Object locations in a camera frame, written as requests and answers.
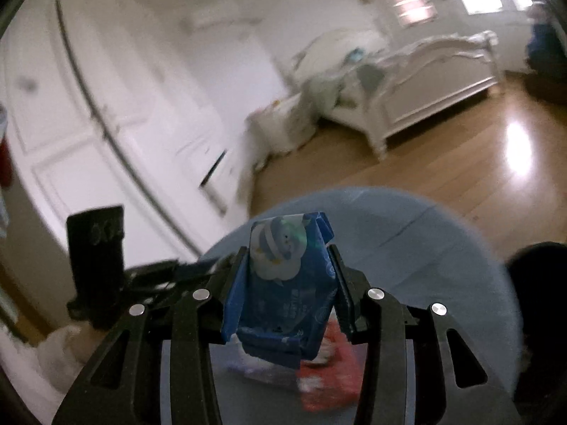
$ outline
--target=blue package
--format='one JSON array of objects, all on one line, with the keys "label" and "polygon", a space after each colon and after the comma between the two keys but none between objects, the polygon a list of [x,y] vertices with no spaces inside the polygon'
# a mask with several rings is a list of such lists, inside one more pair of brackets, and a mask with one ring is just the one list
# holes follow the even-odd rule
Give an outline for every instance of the blue package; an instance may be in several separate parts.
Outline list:
[{"label": "blue package", "polygon": [[326,247],[333,236],[322,212],[252,225],[237,330],[246,353],[292,368],[317,356],[337,292]]}]

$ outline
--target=black device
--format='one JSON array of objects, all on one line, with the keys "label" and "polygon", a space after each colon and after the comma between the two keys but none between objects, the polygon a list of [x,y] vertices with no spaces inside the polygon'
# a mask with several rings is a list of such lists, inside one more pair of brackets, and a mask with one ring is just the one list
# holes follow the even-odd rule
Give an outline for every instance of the black device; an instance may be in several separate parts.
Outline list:
[{"label": "black device", "polygon": [[[110,208],[106,214],[117,216],[120,211]],[[79,219],[91,219],[94,225],[104,218],[94,211],[89,216]],[[72,236],[92,235],[92,229],[80,222],[67,225],[72,228],[70,249],[85,244],[85,238],[71,240]],[[97,245],[91,241],[87,248],[93,246]],[[118,263],[117,248],[89,253],[97,251],[115,257],[93,259],[92,264]],[[415,352],[416,425],[521,423],[508,393],[443,305],[427,309],[403,305],[370,286],[363,272],[346,266],[336,246],[328,251],[337,273],[335,309],[341,331],[353,344],[368,344],[355,424],[406,423],[407,340],[413,341]],[[157,425],[164,423],[164,414],[165,421],[174,425],[220,425],[209,344],[223,343],[220,329],[230,316],[225,303],[247,254],[247,248],[241,248],[214,263],[167,262],[126,272],[121,278],[107,277],[107,283],[115,286],[107,301],[125,312],[79,374],[53,425]],[[82,260],[74,264],[80,264],[73,270],[76,283],[89,282],[77,275],[96,274]],[[78,286],[77,301],[93,303],[92,296],[82,295],[91,290]],[[108,324],[111,314],[101,311],[99,318],[95,315],[99,311],[94,302],[83,314]],[[164,343],[171,344],[169,404],[160,393]]]}]

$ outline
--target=gray tabletop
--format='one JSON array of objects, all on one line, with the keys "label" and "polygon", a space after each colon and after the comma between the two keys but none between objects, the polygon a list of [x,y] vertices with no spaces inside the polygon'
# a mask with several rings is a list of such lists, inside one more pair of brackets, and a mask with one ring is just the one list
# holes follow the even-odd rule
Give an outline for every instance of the gray tabletop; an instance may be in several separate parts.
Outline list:
[{"label": "gray tabletop", "polygon": [[[447,306],[509,392],[518,376],[521,317],[511,282],[485,242],[433,202],[387,188],[344,188],[298,198],[258,219],[323,211],[345,264],[400,302]],[[204,258],[247,246],[251,220]],[[235,346],[211,346],[220,413],[233,424],[352,423],[355,407],[304,412],[297,393],[243,379],[226,369]]]}]

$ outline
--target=cartoon duck print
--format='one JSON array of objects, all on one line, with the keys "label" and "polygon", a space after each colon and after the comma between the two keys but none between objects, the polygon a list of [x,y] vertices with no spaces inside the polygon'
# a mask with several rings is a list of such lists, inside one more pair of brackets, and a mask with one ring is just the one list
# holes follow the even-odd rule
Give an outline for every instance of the cartoon duck print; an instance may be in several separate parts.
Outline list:
[{"label": "cartoon duck print", "polygon": [[307,250],[305,226],[309,222],[298,214],[256,224],[250,235],[252,271],[264,280],[279,284],[297,276]]}]

